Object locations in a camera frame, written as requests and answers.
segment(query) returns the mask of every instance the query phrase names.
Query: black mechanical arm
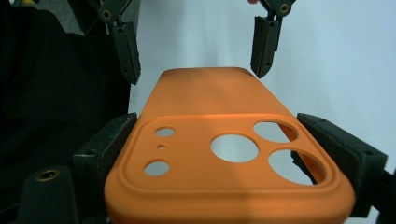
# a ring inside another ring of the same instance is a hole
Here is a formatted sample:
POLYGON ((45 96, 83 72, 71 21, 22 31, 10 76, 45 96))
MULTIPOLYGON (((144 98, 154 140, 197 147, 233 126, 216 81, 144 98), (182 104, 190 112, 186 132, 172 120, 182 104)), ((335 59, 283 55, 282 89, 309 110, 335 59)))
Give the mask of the black mechanical arm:
POLYGON ((289 15, 295 0, 260 0, 268 11, 267 17, 256 17, 251 69, 258 78, 264 77, 271 69, 279 42, 282 19, 289 15))

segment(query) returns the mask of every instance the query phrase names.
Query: orange phone case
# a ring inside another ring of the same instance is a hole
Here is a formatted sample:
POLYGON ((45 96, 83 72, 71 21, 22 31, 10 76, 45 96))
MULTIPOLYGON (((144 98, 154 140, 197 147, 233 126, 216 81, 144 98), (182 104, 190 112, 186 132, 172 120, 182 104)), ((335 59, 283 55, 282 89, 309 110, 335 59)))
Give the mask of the orange phone case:
POLYGON ((343 223, 354 205, 347 178, 300 122, 242 68, 166 71, 114 164, 105 187, 111 220, 120 223, 343 223), (255 133, 276 122, 287 143, 255 133), (249 161, 225 161, 212 142, 224 134, 257 146, 249 161), (290 182, 268 158, 299 153, 316 185, 290 182), (164 174, 147 173, 160 161, 164 174))

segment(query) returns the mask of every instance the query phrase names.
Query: black cloth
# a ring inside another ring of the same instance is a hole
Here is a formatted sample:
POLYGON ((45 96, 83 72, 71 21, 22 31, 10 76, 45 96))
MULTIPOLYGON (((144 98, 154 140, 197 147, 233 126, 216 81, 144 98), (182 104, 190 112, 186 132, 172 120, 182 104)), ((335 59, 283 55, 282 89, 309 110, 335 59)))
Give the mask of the black cloth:
POLYGON ((23 180, 126 114, 130 83, 108 36, 66 34, 56 17, 0 3, 0 213, 23 180))

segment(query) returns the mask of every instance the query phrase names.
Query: white surface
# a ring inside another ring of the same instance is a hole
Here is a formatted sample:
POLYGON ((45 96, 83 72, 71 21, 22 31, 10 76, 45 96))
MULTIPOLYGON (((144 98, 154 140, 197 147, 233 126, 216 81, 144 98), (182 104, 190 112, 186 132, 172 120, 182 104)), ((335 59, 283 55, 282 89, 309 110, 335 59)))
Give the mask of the white surface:
MULTIPOLYGON (((143 0, 138 47, 142 75, 131 91, 140 114, 159 75, 171 68, 250 70, 254 17, 247 0, 143 0)), ((294 114, 327 119, 389 155, 396 153, 396 4, 392 0, 297 0, 262 83, 294 114)), ((375 223, 351 218, 346 223, 375 223)))

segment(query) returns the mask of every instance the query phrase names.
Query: round cutout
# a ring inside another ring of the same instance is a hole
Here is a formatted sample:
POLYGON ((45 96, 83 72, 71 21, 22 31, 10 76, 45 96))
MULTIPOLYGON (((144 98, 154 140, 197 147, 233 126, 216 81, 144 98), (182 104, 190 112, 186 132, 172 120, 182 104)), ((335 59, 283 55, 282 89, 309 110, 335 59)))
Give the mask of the round cutout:
POLYGON ((269 158, 271 167, 278 175, 290 182, 301 185, 313 185, 311 179, 300 169, 300 167, 293 163, 291 152, 294 151, 282 149, 271 154, 269 158))
POLYGON ((156 134, 160 137, 168 137, 175 133, 175 130, 172 128, 161 128, 159 129, 156 134))
POLYGON ((153 161, 146 166, 145 173, 151 176, 164 175, 169 171, 166 161, 153 161))
POLYGON ((224 134, 212 141, 212 152, 224 161, 246 162, 259 155, 256 144, 239 134, 224 134))
POLYGON ((258 136, 271 142, 288 143, 297 138, 297 133, 292 128, 277 122, 261 121, 253 128, 258 136))

